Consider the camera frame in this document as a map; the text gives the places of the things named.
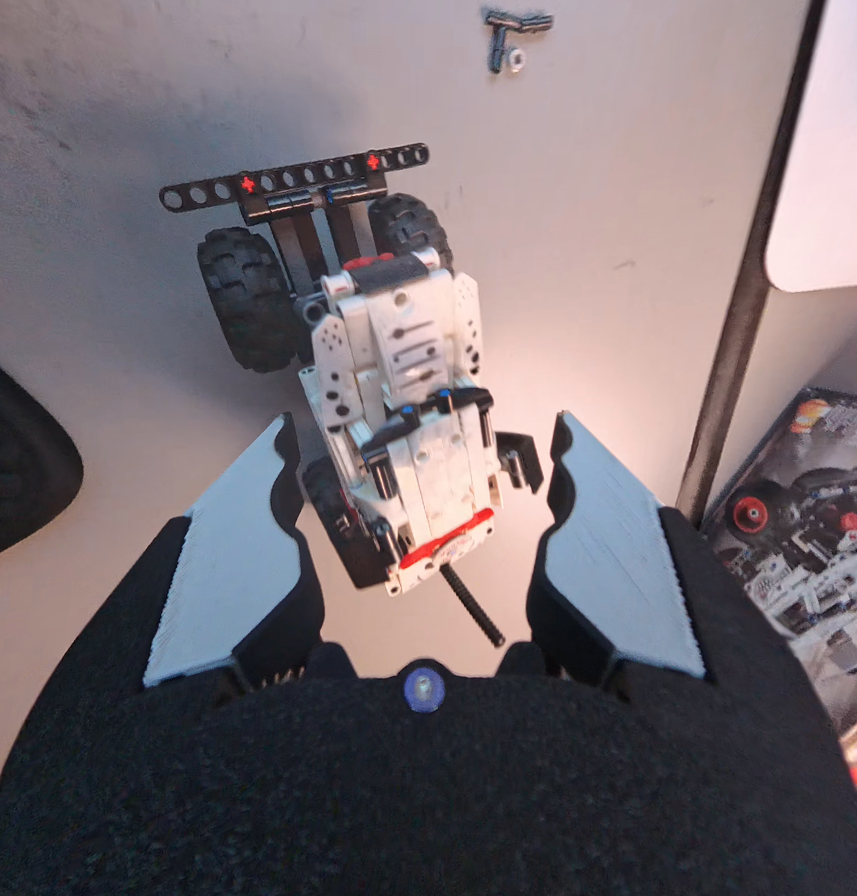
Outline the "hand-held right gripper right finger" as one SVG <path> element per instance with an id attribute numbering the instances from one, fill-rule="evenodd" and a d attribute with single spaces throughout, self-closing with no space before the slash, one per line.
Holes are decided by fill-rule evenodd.
<path id="1" fill-rule="evenodd" d="M 550 456 L 554 521 L 527 594 L 535 643 L 590 686 L 625 662 L 705 678 L 662 504 L 568 411 L 557 415 Z"/>

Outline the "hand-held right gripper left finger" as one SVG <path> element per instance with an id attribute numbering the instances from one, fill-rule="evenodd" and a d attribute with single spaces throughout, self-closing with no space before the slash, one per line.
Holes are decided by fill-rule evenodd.
<path id="1" fill-rule="evenodd" d="M 145 688 L 229 669 L 253 690 L 306 665 L 321 640 L 324 602 L 297 528 L 299 463 L 296 427 L 284 413 L 189 508 Z"/>

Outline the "white lego truck model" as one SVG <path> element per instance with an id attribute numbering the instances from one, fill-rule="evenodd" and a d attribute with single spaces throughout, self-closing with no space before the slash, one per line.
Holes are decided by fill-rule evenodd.
<path id="1" fill-rule="evenodd" d="M 495 531 L 501 478 L 536 494 L 534 439 L 496 430 L 479 287 L 434 248 L 379 254 L 367 210 L 424 142 L 164 185 L 170 213 L 235 205 L 197 263 L 234 359 L 299 378 L 327 452 L 302 476 L 356 588 L 400 596 Z"/>

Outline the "lego set box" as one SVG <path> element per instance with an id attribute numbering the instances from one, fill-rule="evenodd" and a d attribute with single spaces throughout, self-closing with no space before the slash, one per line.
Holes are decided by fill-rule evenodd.
<path id="1" fill-rule="evenodd" d="M 801 390 L 702 532 L 803 666 L 857 789 L 857 395 Z"/>

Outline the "small black lego pin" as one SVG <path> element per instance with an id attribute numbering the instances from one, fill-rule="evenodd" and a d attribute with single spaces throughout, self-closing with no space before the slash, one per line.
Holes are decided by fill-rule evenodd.
<path id="1" fill-rule="evenodd" d="M 554 26 L 555 18 L 548 13 L 513 14 L 500 9 L 482 12 L 483 23 L 491 28 L 489 70 L 500 73 L 503 66 L 506 40 L 509 32 L 516 34 L 540 34 Z"/>

